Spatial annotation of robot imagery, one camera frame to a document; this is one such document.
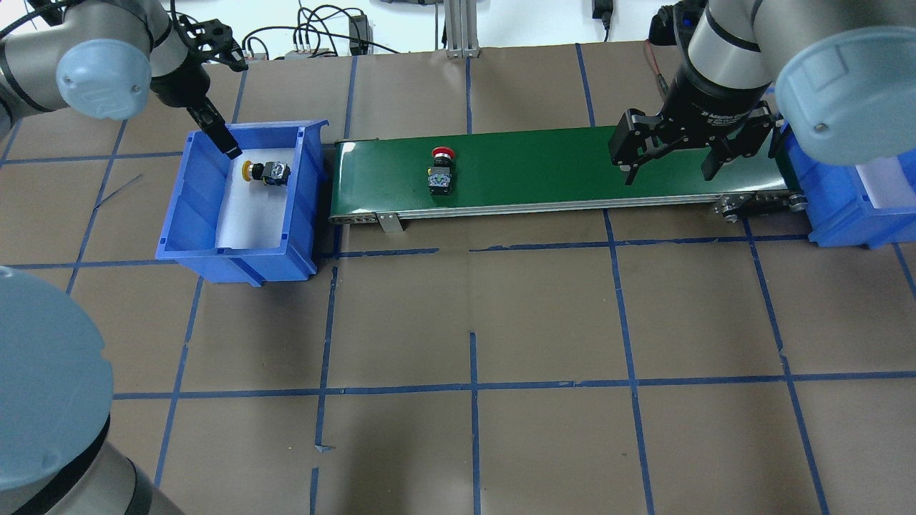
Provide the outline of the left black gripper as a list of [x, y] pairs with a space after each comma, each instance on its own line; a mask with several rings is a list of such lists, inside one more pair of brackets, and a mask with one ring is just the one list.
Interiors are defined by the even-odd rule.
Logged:
[[210, 101], [209, 88], [210, 76], [203, 63], [195, 57], [187, 57], [170, 73], [153, 77], [150, 84], [150, 90], [158, 100], [167, 107], [187, 109], [194, 123], [212, 140], [220, 153], [230, 160], [237, 159], [243, 151], [229, 131], [225, 118]]

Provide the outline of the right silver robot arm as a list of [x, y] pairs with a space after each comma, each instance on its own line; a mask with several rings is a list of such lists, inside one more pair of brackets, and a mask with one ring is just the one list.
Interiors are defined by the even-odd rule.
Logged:
[[680, 1], [651, 24], [650, 42], [683, 63], [657, 114], [628, 109], [609, 140], [631, 185], [673, 151], [707, 149], [704, 179], [754, 156], [784, 124], [812, 159], [861, 165], [915, 146], [912, 1]]

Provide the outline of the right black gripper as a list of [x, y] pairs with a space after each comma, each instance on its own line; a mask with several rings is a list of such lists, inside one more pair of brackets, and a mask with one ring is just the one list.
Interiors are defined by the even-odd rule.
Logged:
[[680, 68], [661, 113], [624, 111], [608, 141], [610, 160], [629, 186], [651, 160], [674, 150], [708, 148], [701, 173], [709, 182], [726, 164], [755, 156], [770, 137], [775, 118], [762, 100], [765, 90], [714, 84], [696, 69]]

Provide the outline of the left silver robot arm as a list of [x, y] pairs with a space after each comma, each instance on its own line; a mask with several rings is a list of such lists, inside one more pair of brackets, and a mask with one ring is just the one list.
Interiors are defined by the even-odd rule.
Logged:
[[[125, 121], [154, 95], [183, 109], [219, 153], [243, 151], [210, 101], [207, 62], [248, 68], [231, 27], [158, 1], [34, 1], [2, 29], [2, 134], [71, 108]], [[2, 512], [179, 514], [108, 439], [112, 368], [67, 294], [2, 268]]]

